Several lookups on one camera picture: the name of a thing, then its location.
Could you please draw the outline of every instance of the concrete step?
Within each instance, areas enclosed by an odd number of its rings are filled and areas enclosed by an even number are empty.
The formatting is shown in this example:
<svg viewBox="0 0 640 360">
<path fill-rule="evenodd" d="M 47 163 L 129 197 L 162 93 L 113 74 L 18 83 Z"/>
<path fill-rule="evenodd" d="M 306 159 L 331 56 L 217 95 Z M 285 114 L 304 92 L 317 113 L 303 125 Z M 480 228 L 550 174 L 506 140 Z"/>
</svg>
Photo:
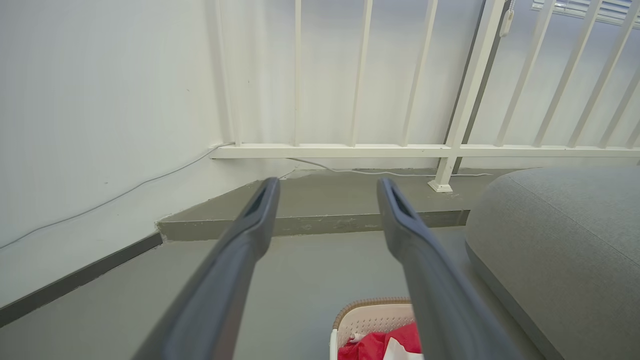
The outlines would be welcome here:
<svg viewBox="0 0 640 360">
<path fill-rule="evenodd" d="M 454 192 L 436 193 L 427 182 L 433 177 L 391 177 L 427 226 L 465 225 L 469 210 L 496 177 L 516 169 L 461 169 L 452 177 Z M 435 169 L 393 169 L 398 174 L 435 174 Z M 382 230 L 376 181 L 385 176 L 328 170 L 295 171 L 281 180 L 274 236 L 353 233 Z M 231 224 L 258 187 L 256 181 L 159 221 L 166 241 L 212 240 Z"/>
</svg>

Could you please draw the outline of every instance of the gray cushion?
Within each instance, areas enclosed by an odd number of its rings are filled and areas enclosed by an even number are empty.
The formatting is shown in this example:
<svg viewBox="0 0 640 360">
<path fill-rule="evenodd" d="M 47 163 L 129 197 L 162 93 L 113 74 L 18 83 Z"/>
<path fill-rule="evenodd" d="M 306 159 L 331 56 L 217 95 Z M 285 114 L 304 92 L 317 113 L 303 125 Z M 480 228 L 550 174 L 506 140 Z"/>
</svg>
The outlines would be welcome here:
<svg viewBox="0 0 640 360">
<path fill-rule="evenodd" d="M 545 356 L 640 359 L 640 167 L 502 176 L 467 243 L 557 351 L 532 338 Z"/>
</svg>

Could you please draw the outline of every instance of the horizontal rail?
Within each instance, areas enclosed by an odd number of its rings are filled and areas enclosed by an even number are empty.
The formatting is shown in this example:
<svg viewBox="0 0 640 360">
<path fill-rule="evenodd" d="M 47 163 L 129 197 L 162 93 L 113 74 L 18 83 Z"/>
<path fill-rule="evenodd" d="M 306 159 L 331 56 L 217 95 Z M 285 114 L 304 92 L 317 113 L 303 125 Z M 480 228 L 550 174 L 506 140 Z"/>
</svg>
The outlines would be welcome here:
<svg viewBox="0 0 640 360">
<path fill-rule="evenodd" d="M 211 153 L 212 159 L 236 158 L 448 158 L 448 157 L 585 157 L 640 158 L 640 147 L 554 146 L 544 145 L 446 145 L 358 144 L 354 147 L 336 143 L 245 143 L 224 146 Z"/>
</svg>

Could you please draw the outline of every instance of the basket rim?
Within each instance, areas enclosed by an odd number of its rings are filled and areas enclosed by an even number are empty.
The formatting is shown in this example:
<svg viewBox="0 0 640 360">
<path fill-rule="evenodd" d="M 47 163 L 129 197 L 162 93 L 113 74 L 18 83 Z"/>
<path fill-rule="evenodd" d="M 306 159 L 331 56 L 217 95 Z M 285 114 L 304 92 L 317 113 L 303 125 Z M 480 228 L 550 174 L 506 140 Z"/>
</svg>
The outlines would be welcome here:
<svg viewBox="0 0 640 360">
<path fill-rule="evenodd" d="M 342 318 L 351 310 L 358 307 L 371 306 L 371 305 L 391 305 L 391 304 L 411 304 L 411 298 L 409 297 L 376 297 L 372 299 L 356 300 L 340 310 L 338 316 L 335 317 L 333 322 L 333 329 L 337 330 L 340 327 Z"/>
</svg>

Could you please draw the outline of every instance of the dark baseboard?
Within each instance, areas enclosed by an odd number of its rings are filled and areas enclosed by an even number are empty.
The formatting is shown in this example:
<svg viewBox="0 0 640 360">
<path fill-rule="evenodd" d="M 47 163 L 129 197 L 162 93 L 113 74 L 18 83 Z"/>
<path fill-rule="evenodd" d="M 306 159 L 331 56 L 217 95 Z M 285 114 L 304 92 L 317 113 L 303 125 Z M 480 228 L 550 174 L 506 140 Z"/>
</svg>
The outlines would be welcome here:
<svg viewBox="0 0 640 360">
<path fill-rule="evenodd" d="M 122 250 L 114 252 L 84 268 L 53 282 L 0 309 L 0 327 L 18 320 L 28 313 L 45 306 L 74 289 L 105 274 L 109 270 L 126 263 L 136 256 L 162 244 L 160 233 L 152 234 Z"/>
</svg>

